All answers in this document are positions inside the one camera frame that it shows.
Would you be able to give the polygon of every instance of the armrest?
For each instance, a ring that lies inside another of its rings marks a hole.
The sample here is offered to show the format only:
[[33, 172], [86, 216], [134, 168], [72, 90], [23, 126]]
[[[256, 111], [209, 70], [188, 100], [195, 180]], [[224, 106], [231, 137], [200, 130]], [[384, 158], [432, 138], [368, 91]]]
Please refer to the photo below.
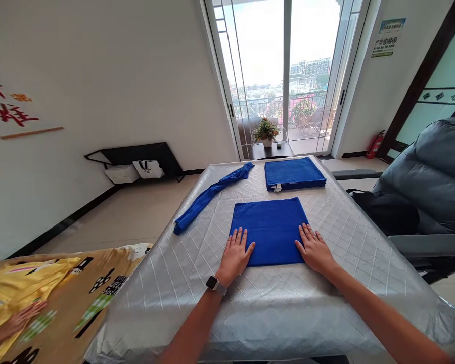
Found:
[[455, 234], [393, 235], [389, 239], [406, 258], [455, 256]]
[[376, 172], [372, 169], [350, 169], [341, 171], [331, 171], [336, 180], [344, 179], [365, 179], [365, 178], [379, 178], [383, 172]]

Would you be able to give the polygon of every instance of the wall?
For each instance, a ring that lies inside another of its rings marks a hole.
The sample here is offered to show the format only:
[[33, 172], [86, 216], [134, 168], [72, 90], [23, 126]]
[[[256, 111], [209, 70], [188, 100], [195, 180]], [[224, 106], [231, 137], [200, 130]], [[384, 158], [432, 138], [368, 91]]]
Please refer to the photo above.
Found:
[[0, 75], [65, 130], [0, 140], [0, 259], [110, 188], [82, 155], [167, 141], [238, 160], [192, 1], [0, 1]]
[[[453, 0], [371, 0], [332, 155], [365, 151], [388, 129]], [[394, 55], [370, 58], [382, 20], [407, 18]]]

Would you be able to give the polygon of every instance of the glass door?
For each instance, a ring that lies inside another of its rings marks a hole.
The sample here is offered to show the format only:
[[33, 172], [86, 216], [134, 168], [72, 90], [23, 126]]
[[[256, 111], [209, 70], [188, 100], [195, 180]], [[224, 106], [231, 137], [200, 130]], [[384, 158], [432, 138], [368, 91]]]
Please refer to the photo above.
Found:
[[[440, 54], [434, 54], [432, 48], [438, 49]], [[426, 62], [434, 62], [433, 72]], [[429, 124], [440, 119], [455, 117], [455, 5], [447, 15], [420, 68], [430, 69], [426, 79], [416, 75], [408, 90], [408, 94], [413, 93], [415, 99], [407, 102], [403, 100], [381, 145], [378, 157], [388, 162], [392, 162], [414, 142]]]
[[368, 2], [205, 2], [241, 158], [263, 117], [296, 155], [328, 154]]

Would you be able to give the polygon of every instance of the poster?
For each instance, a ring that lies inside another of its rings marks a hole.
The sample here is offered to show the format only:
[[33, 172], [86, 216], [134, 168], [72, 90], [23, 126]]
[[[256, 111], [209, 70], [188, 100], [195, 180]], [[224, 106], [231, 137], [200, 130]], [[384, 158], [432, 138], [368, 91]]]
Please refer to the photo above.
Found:
[[373, 47], [371, 58], [392, 56], [406, 18], [383, 20]]
[[40, 115], [36, 103], [0, 80], [0, 138], [12, 139], [64, 129]]

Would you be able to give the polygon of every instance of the dark door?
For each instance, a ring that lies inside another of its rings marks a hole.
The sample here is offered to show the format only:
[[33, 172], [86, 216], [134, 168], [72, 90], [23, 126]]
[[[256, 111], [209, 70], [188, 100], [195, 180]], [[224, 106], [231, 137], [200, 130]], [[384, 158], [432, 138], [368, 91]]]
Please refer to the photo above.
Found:
[[377, 154], [392, 162], [425, 127], [455, 117], [455, 3], [422, 62]]

